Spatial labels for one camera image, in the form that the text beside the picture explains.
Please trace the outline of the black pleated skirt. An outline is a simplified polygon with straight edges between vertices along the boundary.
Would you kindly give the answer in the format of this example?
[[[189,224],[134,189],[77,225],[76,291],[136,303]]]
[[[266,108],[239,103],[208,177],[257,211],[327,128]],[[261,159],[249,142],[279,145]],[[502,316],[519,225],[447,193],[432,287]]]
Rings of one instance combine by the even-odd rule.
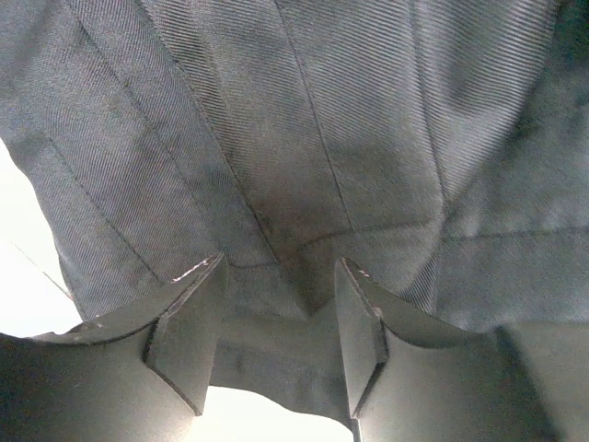
[[[212,382],[350,421],[341,257],[476,332],[588,318],[584,1],[5,1],[1,137],[86,320],[229,263]]]

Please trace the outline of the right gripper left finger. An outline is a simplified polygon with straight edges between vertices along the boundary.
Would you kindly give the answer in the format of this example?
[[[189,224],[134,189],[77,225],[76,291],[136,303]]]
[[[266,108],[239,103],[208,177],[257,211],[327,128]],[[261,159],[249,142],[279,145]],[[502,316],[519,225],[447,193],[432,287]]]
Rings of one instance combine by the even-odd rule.
[[[185,441],[203,412],[228,266],[211,256],[72,330],[1,338],[5,441]]]

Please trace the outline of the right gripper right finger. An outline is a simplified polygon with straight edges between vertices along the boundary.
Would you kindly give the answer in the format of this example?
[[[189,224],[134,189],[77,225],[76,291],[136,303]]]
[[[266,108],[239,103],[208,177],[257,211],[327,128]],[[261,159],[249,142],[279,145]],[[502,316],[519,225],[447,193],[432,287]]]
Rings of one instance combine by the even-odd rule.
[[[352,433],[358,441],[584,441],[588,327],[461,330],[335,265]]]

